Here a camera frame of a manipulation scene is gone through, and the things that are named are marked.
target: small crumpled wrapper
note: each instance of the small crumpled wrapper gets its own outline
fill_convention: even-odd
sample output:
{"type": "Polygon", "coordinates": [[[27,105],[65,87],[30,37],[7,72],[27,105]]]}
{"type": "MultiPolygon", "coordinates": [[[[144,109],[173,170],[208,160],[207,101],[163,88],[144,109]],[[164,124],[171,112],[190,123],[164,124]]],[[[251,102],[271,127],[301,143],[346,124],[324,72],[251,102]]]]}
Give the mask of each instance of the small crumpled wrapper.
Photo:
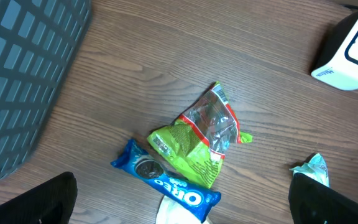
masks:
{"type": "MultiPolygon", "coordinates": [[[[167,196],[161,201],[155,224],[201,224],[197,217],[167,196]]],[[[207,217],[203,224],[213,224],[207,217]]]]}
{"type": "Polygon", "coordinates": [[[290,170],[293,171],[293,175],[300,172],[329,187],[327,164],[320,153],[314,155],[309,162],[304,163],[302,166],[297,166],[290,170]]]}

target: trash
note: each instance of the trash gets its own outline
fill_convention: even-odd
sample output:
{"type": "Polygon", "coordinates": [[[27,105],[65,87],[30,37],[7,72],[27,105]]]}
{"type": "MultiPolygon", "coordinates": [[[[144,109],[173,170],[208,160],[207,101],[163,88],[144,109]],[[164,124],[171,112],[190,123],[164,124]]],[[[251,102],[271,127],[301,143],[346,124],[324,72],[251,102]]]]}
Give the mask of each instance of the trash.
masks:
{"type": "Polygon", "coordinates": [[[205,221],[211,208],[221,199],[219,192],[174,178],[174,174],[165,171],[161,164],[140,148],[133,139],[128,141],[125,151],[117,160],[112,161],[111,165],[148,183],[185,207],[201,222],[205,221]]]}
{"type": "Polygon", "coordinates": [[[293,175],[300,172],[329,187],[327,164],[320,153],[314,155],[309,162],[304,163],[302,166],[297,166],[290,170],[293,171],[293,175]]]}
{"type": "MultiPolygon", "coordinates": [[[[167,196],[161,201],[155,224],[201,224],[201,222],[178,202],[167,196]]],[[[203,224],[212,224],[207,217],[203,224]]]]}
{"type": "Polygon", "coordinates": [[[147,140],[187,179],[211,188],[230,143],[251,142],[252,136],[240,132],[222,86],[216,82],[172,125],[154,131],[147,140]]]}

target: gray basket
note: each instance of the gray basket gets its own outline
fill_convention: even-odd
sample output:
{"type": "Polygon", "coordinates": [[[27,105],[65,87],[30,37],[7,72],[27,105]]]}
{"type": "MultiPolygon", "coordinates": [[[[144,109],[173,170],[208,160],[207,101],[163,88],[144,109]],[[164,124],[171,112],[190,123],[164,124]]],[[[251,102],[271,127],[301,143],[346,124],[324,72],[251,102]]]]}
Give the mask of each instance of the gray basket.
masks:
{"type": "Polygon", "coordinates": [[[0,0],[0,179],[35,150],[90,19],[90,0],[0,0]]]}

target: brown wood surface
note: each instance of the brown wood surface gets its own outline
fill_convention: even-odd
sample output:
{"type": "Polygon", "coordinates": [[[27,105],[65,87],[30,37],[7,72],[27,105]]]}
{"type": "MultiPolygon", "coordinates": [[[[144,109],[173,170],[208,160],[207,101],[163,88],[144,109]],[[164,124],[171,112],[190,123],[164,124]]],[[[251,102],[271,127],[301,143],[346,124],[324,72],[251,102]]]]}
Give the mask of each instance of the brown wood surface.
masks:
{"type": "Polygon", "coordinates": [[[162,195],[109,163],[215,80],[254,142],[230,146],[213,222],[292,223],[288,168],[313,152],[331,187],[358,202],[358,90],[310,76],[327,29],[350,10],[325,0],[94,0],[93,13],[38,149],[0,181],[0,204],[68,170],[79,190],[72,223],[153,223],[162,195]]]}

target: oreo cookie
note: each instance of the oreo cookie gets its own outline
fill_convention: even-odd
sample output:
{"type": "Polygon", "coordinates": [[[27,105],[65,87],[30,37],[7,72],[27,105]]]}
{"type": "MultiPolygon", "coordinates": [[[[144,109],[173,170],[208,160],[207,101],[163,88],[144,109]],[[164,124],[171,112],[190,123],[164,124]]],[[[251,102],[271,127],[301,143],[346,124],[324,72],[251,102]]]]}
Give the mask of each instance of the oreo cookie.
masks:
{"type": "Polygon", "coordinates": [[[221,199],[219,192],[204,189],[170,175],[133,139],[128,141],[125,151],[117,160],[112,161],[111,165],[143,180],[154,189],[178,202],[197,217],[201,223],[205,221],[211,208],[221,199]]]}

